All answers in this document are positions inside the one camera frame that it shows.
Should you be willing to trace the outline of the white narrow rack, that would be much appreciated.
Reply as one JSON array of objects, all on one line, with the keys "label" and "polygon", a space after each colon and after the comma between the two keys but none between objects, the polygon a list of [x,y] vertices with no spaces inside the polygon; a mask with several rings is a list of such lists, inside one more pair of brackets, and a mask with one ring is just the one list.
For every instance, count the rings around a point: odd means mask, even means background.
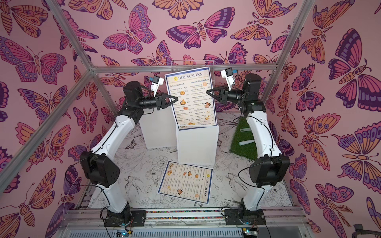
[{"label": "white narrow rack", "polygon": [[215,164],[219,126],[179,130],[176,127],[178,162],[180,164],[212,166]]}]

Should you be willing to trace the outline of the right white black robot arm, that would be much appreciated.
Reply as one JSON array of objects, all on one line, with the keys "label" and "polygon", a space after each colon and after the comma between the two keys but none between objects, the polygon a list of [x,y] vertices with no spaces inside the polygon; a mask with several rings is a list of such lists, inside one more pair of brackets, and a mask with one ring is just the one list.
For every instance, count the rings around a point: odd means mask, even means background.
[{"label": "right white black robot arm", "polygon": [[226,222],[238,219],[243,224],[265,224],[262,210],[263,199],[274,186],[283,180],[290,165],[290,159],[278,148],[267,119],[264,103],[259,99],[261,77],[249,73],[245,76],[242,89],[235,89],[235,71],[228,69],[221,73],[226,86],[216,87],[207,94],[222,104],[228,102],[239,106],[250,127],[257,148],[257,160],[247,169],[251,183],[238,209],[227,208]]}]

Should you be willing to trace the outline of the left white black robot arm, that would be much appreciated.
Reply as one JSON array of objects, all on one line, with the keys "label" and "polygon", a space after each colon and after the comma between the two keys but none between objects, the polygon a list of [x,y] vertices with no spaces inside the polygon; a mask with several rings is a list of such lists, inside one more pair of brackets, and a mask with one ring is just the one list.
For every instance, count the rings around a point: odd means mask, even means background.
[{"label": "left white black robot arm", "polygon": [[124,86],[125,101],[113,126],[91,151],[84,151],[80,156],[86,178],[93,186],[100,189],[106,198],[107,216],[101,218],[106,226],[125,227],[132,222],[130,205],[118,182],[120,168],[114,162],[119,146],[135,128],[145,109],[166,109],[178,101],[176,96],[166,93],[147,97],[143,93],[143,88],[137,81],[131,81]]}]

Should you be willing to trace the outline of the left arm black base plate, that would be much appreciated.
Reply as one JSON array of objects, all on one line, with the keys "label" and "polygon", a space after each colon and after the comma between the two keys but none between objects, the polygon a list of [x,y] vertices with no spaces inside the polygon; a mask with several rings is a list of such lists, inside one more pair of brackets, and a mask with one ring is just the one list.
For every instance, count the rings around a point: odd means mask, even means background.
[{"label": "left arm black base plate", "polygon": [[122,213],[113,213],[107,211],[105,221],[106,227],[143,227],[146,220],[147,211],[133,210]]}]

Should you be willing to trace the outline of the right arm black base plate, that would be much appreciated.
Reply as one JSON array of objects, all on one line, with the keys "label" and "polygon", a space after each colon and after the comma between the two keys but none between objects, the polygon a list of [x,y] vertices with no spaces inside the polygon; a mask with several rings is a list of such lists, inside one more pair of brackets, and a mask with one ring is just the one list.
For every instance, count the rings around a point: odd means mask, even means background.
[{"label": "right arm black base plate", "polygon": [[222,215],[225,217],[227,225],[265,225],[265,215],[262,209],[257,211],[231,209],[226,208],[221,210]]}]

